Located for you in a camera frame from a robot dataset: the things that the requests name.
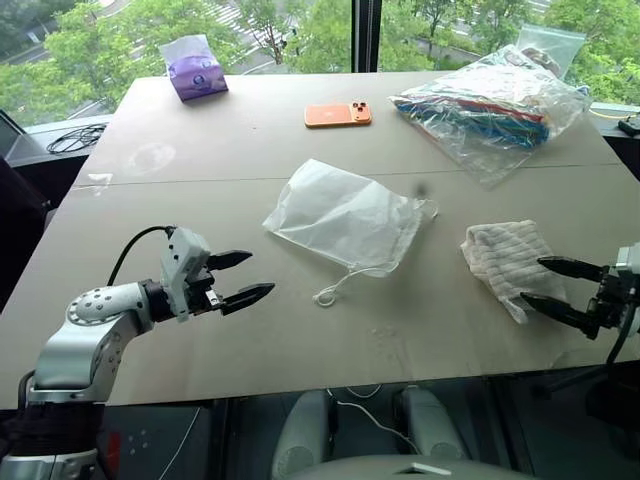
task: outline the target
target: textured cloth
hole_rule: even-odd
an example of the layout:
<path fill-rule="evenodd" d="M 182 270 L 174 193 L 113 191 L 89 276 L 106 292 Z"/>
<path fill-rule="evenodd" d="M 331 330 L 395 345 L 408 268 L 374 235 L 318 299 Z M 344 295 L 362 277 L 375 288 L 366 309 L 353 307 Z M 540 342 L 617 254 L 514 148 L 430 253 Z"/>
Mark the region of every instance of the textured cloth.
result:
<path fill-rule="evenodd" d="M 520 292 L 566 301 L 561 277 L 537 262 L 552 253 L 532 220 L 469 227 L 460 248 L 471 273 L 491 289 L 516 322 L 527 323 L 527 310 L 532 310 Z"/>

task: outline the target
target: window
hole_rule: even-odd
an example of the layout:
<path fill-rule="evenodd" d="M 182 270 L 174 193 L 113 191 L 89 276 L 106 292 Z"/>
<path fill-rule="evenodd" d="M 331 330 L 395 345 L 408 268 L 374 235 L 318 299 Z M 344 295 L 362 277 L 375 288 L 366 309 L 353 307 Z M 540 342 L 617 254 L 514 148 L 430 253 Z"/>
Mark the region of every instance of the window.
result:
<path fill-rule="evenodd" d="M 586 35 L 567 83 L 640 105 L 637 0 L 382 0 L 381 17 L 379 70 L 455 70 L 533 24 Z"/>
<path fill-rule="evenodd" d="M 351 71 L 351 0 L 7 0 L 0 109 L 20 125 L 113 112 L 158 46 L 205 33 L 226 73 Z"/>

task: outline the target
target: phone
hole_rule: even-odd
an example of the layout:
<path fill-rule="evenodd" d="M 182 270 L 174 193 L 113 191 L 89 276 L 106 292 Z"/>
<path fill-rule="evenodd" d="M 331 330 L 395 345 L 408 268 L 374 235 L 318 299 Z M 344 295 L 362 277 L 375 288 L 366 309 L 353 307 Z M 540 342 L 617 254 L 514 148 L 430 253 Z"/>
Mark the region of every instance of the phone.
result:
<path fill-rule="evenodd" d="M 371 110 L 366 102 L 309 105 L 304 111 L 304 123 L 309 128 L 368 125 Z"/>

